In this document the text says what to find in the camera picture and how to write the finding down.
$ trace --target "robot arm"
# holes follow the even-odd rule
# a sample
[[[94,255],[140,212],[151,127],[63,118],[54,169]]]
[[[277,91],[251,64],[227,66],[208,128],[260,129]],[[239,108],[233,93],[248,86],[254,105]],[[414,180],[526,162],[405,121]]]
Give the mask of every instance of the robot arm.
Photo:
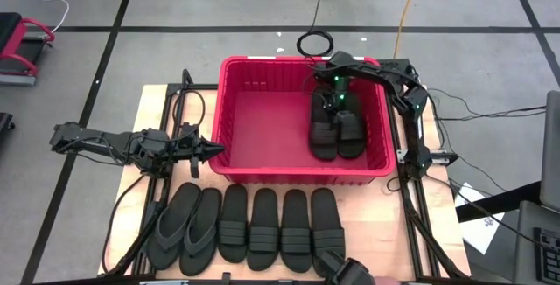
[[[337,77],[354,77],[382,85],[391,104],[402,117],[408,145],[404,156],[405,170],[414,178],[426,174],[432,163],[430,150],[424,145],[422,125],[422,112],[428,100],[428,92],[413,76],[356,61],[346,52],[336,52],[324,66],[316,70],[315,78],[332,85],[335,91],[345,91],[349,83],[345,80],[344,87],[340,87],[340,84],[335,83]]]
[[[163,177],[166,166],[180,160],[190,160],[192,177],[199,177],[199,162],[204,163],[224,150],[199,136],[198,126],[188,123],[183,125],[179,137],[171,140],[162,130],[113,134],[67,122],[54,127],[50,144],[59,154],[87,151],[111,157],[118,164],[133,163],[151,177]]]

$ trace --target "black cable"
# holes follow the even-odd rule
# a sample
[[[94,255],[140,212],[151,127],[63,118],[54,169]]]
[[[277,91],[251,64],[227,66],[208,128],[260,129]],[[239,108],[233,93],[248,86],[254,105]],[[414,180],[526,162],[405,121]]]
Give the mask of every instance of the black cable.
[[[397,177],[392,177],[391,179],[388,180],[388,182],[385,184],[385,186],[387,187],[387,190],[389,190],[389,191],[391,191],[391,192],[398,192],[398,191],[401,190],[400,187],[399,187],[399,188],[396,188],[396,189],[391,189],[391,188],[390,188],[390,183],[391,183],[393,180],[398,179],[398,178],[399,178],[399,177],[397,176]],[[453,184],[455,184],[455,185],[458,186],[458,187],[462,187],[462,186],[463,186],[462,184],[458,183],[457,181],[455,181],[455,180],[453,180],[453,179],[451,179],[451,178],[449,178],[449,177],[448,177],[448,179],[449,179],[450,182],[452,182]],[[493,195],[492,193],[490,193],[490,192],[482,191],[482,190],[477,189],[477,188],[467,187],[467,186],[466,186],[466,188],[467,188],[467,189],[471,189],[471,190],[473,190],[473,191],[480,192],[480,193],[485,193],[485,194],[487,194],[487,195],[490,196],[490,197],[493,197],[493,196],[494,196],[494,195]]]
[[[90,160],[90,161],[92,161],[92,162],[94,162],[94,163],[100,163],[100,164],[105,164],[105,165],[109,165],[109,166],[118,166],[118,167],[122,167],[122,165],[121,165],[120,163],[103,162],[103,161],[97,160],[97,159],[95,159],[95,158],[92,158],[92,157],[90,157],[90,156],[85,156],[85,155],[80,154],[80,153],[76,153],[76,156],[84,157],[84,158],[86,158],[86,159],[88,159],[88,160]]]
[[[179,100],[185,96],[185,91],[181,89],[180,93],[177,96],[175,102],[173,102],[173,109],[171,110],[171,117],[173,118],[173,123],[177,124],[177,105],[179,104]]]
[[[441,135],[441,143],[439,144],[439,148],[443,149],[445,146],[445,136],[444,136],[444,131],[441,128],[441,125],[443,124],[438,118],[438,110],[436,109],[436,103],[434,102],[433,98],[431,98],[431,95],[428,94],[428,98],[430,98],[430,103],[431,103],[431,109],[434,113],[434,121],[436,122],[436,128],[438,130],[438,133]]]
[[[103,253],[101,254],[101,267],[103,268],[103,272],[105,273],[109,272],[109,270],[107,269],[107,264],[105,263],[105,254],[107,252],[107,246],[109,245],[111,230],[113,230],[113,220],[115,219],[116,210],[118,209],[119,204],[121,204],[124,196],[129,193],[140,182],[140,180],[144,179],[144,177],[144,175],[140,176],[140,178],[138,178],[125,191],[123,191],[121,196],[116,200],[115,206],[113,206],[113,211],[111,211],[111,216],[108,219],[108,229],[107,234],[105,235],[105,242],[103,243]]]
[[[396,189],[391,189],[390,186],[389,186],[393,180],[398,179],[398,178],[399,177],[396,176],[396,177],[392,177],[391,179],[388,180],[388,182],[385,184],[385,186],[387,187],[387,190],[389,190],[391,192],[398,192],[398,191],[401,190],[401,187],[398,187]]]
[[[309,75],[307,75],[307,76],[305,77],[304,81],[301,83],[301,86],[299,87],[299,91],[300,91],[300,92],[306,94],[306,92],[305,92],[305,85],[307,85],[307,81],[308,81],[311,77],[313,77],[313,75],[315,75],[315,74],[311,73],[311,74],[309,74]]]
[[[523,111],[523,110],[510,110],[507,111],[505,113],[509,114],[511,112],[516,112],[516,111]],[[488,114],[488,115],[469,115],[466,117],[462,117],[462,118],[439,118],[440,121],[462,121],[462,122],[466,122],[466,121],[470,121],[470,120],[474,120],[474,119],[479,119],[479,118],[522,118],[522,117],[528,117],[528,116],[533,116],[533,115],[542,115],[545,114],[546,111],[541,111],[538,113],[534,113],[534,114],[528,114],[528,115],[498,115],[498,114]]]
[[[315,6],[315,14],[313,15],[313,22],[311,23],[311,27],[309,27],[309,31],[307,31],[305,34],[301,35],[301,37],[297,39],[297,43],[296,43],[297,51],[299,52],[299,54],[303,55],[304,57],[314,57],[314,56],[324,57],[333,53],[334,50],[334,40],[333,37],[328,32],[313,30],[313,28],[315,27],[315,22],[317,21],[317,14],[319,13],[320,4],[321,4],[321,0],[317,0],[317,5]],[[301,47],[301,43],[304,41],[305,38],[309,36],[319,36],[325,38],[326,41],[328,41],[329,43],[328,48],[325,51],[317,54],[310,54],[305,52],[305,50]]]
[[[197,95],[200,97],[200,101],[201,101],[201,103],[202,103],[202,115],[200,116],[199,121],[195,124],[197,127],[199,127],[200,124],[204,121],[204,117],[206,116],[206,113],[207,113],[207,104],[206,104],[206,101],[204,100],[204,97],[202,96],[202,94],[201,94],[199,91],[195,91],[195,90],[186,90],[185,93],[197,94]],[[158,139],[152,139],[152,138],[149,138],[149,137],[144,136],[144,135],[132,137],[132,138],[130,138],[130,141],[132,141],[132,140],[134,140],[134,139],[137,139],[137,138],[144,138],[144,139],[146,139],[146,140],[150,140],[150,141],[154,141],[154,142],[174,143],[174,142],[178,142],[178,141],[181,141],[181,140],[187,138],[188,136],[190,136],[191,134],[193,134],[193,133],[195,132],[195,130],[196,130],[196,129],[193,129],[191,132],[185,134],[184,136],[179,136],[179,137],[173,138],[173,139],[171,139],[171,140],[166,140],[166,141],[164,141],[164,140],[158,140]]]
[[[449,94],[446,91],[442,90],[442,89],[437,89],[437,88],[428,88],[428,91],[436,91],[439,92],[441,94],[445,94],[446,96],[453,98],[455,100],[461,101],[463,102],[463,104],[466,107],[466,111],[468,111],[469,113],[473,114],[473,115],[469,115],[466,117],[462,117],[462,118],[439,118],[440,121],[470,121],[473,119],[478,119],[478,118],[519,118],[519,117],[525,117],[525,116],[531,116],[531,115],[541,115],[544,113],[544,111],[539,112],[539,113],[534,113],[534,114],[529,114],[529,115],[509,115],[513,112],[527,112],[527,111],[534,111],[534,110],[542,110],[545,109],[546,106],[538,106],[538,107],[530,107],[530,108],[519,108],[519,109],[513,109],[513,110],[506,110],[506,111],[500,111],[500,112],[495,112],[495,113],[491,113],[491,114],[480,114],[478,112],[472,111],[471,108],[469,107],[469,104],[466,102],[465,99]]]
[[[475,203],[476,201],[475,201],[475,202],[472,202],[472,201],[470,201],[468,198],[465,198],[465,196],[462,195],[461,192],[457,191],[452,185],[446,183],[444,180],[434,178],[434,177],[432,177],[432,176],[430,176],[430,175],[426,175],[426,177],[429,178],[429,179],[431,179],[431,180],[437,181],[437,182],[439,182],[439,183],[441,183],[441,184],[445,184],[446,186],[448,186],[448,187],[451,189],[452,192],[454,192],[455,194],[458,194],[461,198],[463,198],[463,199],[465,200],[466,203],[468,203],[469,205],[471,205],[471,206],[474,207],[475,209],[479,210],[480,212],[482,212],[483,214],[485,214],[487,217],[489,217],[489,218],[495,220],[495,221],[496,221],[497,223],[499,223],[500,225],[503,225],[504,227],[506,227],[507,229],[509,229],[509,230],[512,231],[513,233],[516,233],[516,234],[519,235],[520,237],[524,238],[525,240],[527,240],[527,241],[529,241],[529,242],[531,242],[531,243],[533,243],[533,244],[535,244],[535,245],[537,245],[537,246],[539,246],[539,247],[542,247],[542,248],[544,248],[544,249],[546,249],[546,250],[549,250],[549,251],[551,251],[551,252],[553,252],[553,253],[555,253],[555,254],[559,254],[558,251],[552,249],[551,247],[549,247],[549,246],[547,246],[547,245],[544,245],[544,244],[540,243],[539,241],[530,238],[530,237],[527,236],[526,234],[524,234],[524,233],[518,231],[517,229],[513,228],[512,226],[510,226],[510,225],[508,225],[508,224],[505,224],[505,223],[502,222],[501,220],[497,219],[497,218],[496,218],[493,214],[491,214],[489,211],[487,211],[487,210],[485,210],[484,208],[482,208],[482,207],[480,207],[479,205],[477,205],[477,204]]]
[[[123,162],[119,162],[118,159],[116,159],[115,154],[113,154],[113,146],[111,145],[111,143],[109,142],[109,140],[105,137],[101,137],[101,140],[105,142],[105,145],[107,146],[107,150],[108,150],[108,154],[111,156],[111,158],[113,159],[113,161],[120,166],[124,166]]]
[[[499,185],[487,172],[483,171],[480,167],[478,167],[478,166],[476,166],[476,165],[474,165],[474,164],[472,164],[472,163],[469,163],[464,157],[462,157],[459,153],[457,153],[457,151],[456,151],[455,149],[453,149],[453,147],[452,147],[452,140],[451,140],[451,138],[449,137],[449,133],[447,132],[447,128],[445,127],[445,125],[444,125],[443,122],[441,122],[441,127],[443,128],[443,131],[444,131],[444,133],[445,133],[445,136],[447,136],[447,140],[448,140],[447,143],[449,144],[449,149],[450,149],[452,152],[454,152],[454,153],[456,153],[456,154],[459,155],[458,159],[462,160],[464,163],[466,163],[467,165],[471,166],[471,167],[474,168],[475,170],[478,170],[478,171],[482,172],[488,179],[490,179],[490,181],[492,181],[492,183],[493,183],[495,186],[497,186],[498,188],[502,189],[504,192],[507,191],[507,190],[504,189],[501,185]]]
[[[89,136],[89,137],[84,137],[82,139],[77,139],[77,140],[73,140],[70,143],[64,145],[63,147],[57,149],[55,152],[58,154],[64,154],[64,152],[69,149],[72,145],[76,144],[76,143],[81,143],[84,141],[89,141],[89,140],[94,140],[97,139],[99,136]]]

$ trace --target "slide sandal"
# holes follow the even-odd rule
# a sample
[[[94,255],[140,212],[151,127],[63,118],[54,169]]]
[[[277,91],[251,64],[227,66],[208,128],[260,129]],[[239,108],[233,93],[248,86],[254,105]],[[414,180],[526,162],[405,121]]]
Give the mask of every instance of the slide sandal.
[[[155,269],[166,269],[179,257],[186,226],[199,198],[200,188],[196,184],[182,184],[157,219],[147,245],[148,260]]]
[[[218,227],[221,256],[231,263],[243,261],[247,255],[247,189],[244,186],[232,184],[226,189]]]
[[[220,210],[220,190],[204,189],[200,194],[199,207],[192,216],[183,238],[185,249],[179,257],[178,266],[184,275],[197,275],[212,262],[218,246],[216,223]]]
[[[309,125],[309,149],[321,160],[332,161],[336,158],[338,125],[334,118],[323,108],[325,99],[321,96],[328,93],[323,87],[317,87],[311,95],[311,124]]]
[[[280,257],[290,270],[304,273],[312,266],[311,230],[307,198],[301,190],[290,190],[283,197]]]
[[[330,268],[321,262],[325,251],[346,257],[344,228],[340,224],[339,210],[332,191],[317,189],[311,195],[311,229],[313,230],[313,267],[321,277],[329,276]]]
[[[248,228],[247,265],[253,271],[269,268],[278,256],[278,203],[271,189],[255,193]]]
[[[339,155],[351,159],[366,150],[366,124],[361,116],[357,94],[347,92],[345,105],[346,111],[337,115],[340,123]]]

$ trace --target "black flip-flop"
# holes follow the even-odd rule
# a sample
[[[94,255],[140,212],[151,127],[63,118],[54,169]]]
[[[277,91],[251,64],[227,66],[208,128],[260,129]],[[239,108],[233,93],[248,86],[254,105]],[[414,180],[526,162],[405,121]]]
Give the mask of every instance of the black flip-flop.
[[[317,87],[311,95],[311,124],[309,126],[309,149],[320,160],[332,161],[336,158],[338,125],[325,109],[328,90]]]
[[[147,245],[148,260],[155,269],[166,269],[179,257],[186,226],[199,198],[200,188],[196,184],[182,184],[157,219],[156,228]]]
[[[220,210],[220,190],[204,189],[200,194],[199,207],[192,216],[183,238],[185,249],[179,257],[178,265],[184,275],[197,275],[212,262],[218,246],[216,223],[220,217]]]
[[[277,195],[271,189],[255,193],[247,252],[247,265],[253,271],[269,268],[278,256],[277,208]]]
[[[290,190],[283,197],[280,257],[290,270],[304,273],[312,266],[311,230],[307,198],[301,190]]]
[[[218,225],[221,256],[231,263],[239,263],[247,255],[247,190],[240,184],[226,189],[224,206]]]
[[[344,229],[340,224],[339,210],[332,191],[317,189],[311,195],[311,229],[313,231],[313,267],[321,277],[329,276],[331,269],[321,262],[325,251],[346,257]]]
[[[338,152],[343,158],[356,158],[366,150],[366,124],[361,116],[360,99],[347,92],[345,111],[337,114],[340,128]]]

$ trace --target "wooden table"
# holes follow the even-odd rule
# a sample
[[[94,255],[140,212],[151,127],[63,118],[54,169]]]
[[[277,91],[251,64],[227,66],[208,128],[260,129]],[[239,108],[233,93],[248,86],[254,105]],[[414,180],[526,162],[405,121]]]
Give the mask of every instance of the wooden table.
[[[142,98],[138,106],[134,131],[147,128],[157,128],[162,115],[166,85],[144,86]],[[210,138],[214,122],[214,108],[216,91],[200,91],[206,101],[206,116],[200,125],[200,134]],[[200,99],[194,94],[188,94],[185,102],[184,122],[197,122],[201,115]],[[403,140],[403,126],[397,115],[397,126],[400,139]],[[426,145],[430,149],[439,146],[438,132],[433,121],[431,107],[427,106],[423,114],[424,135]],[[177,188],[186,181],[193,181],[201,188],[214,187],[222,191],[230,183],[222,176],[212,172],[207,163],[200,167],[200,179],[191,179],[189,162],[177,163],[171,181],[171,197]],[[445,167],[432,166],[428,174],[438,179],[447,180]],[[117,196],[136,180],[139,171],[135,166],[124,167],[121,184]],[[339,215],[346,232],[346,255],[361,261],[375,276],[392,276],[398,280],[414,280],[414,271],[410,258],[409,242],[406,233],[405,215],[398,192],[386,189],[389,179],[396,176],[396,171],[385,177],[377,178],[371,184],[363,186],[331,186],[337,198]],[[398,186],[393,181],[392,188]],[[138,228],[143,214],[144,200],[148,187],[148,179],[143,180],[123,200],[116,212],[113,231],[105,254],[108,268],[111,269],[128,250],[130,244],[138,234]],[[278,211],[282,211],[284,194],[294,187],[303,190],[308,197],[316,186],[314,185],[247,185],[248,190],[248,218],[252,212],[252,201],[255,192],[262,187],[269,187],[278,196]],[[470,274],[466,252],[459,229],[459,221],[455,213],[452,193],[448,187],[427,177],[423,180],[423,187],[427,206],[430,213],[431,228],[434,237],[455,262],[460,270]],[[422,256],[423,273],[430,274],[424,240],[419,233],[418,243]],[[278,256],[275,264],[262,272],[254,272],[245,262],[232,264],[221,258],[216,251],[213,263],[202,274],[194,278],[220,279],[223,272],[230,272],[235,280],[321,280],[311,269],[307,273],[291,272]],[[176,262],[165,271],[158,271],[157,278],[185,278],[179,271]]]

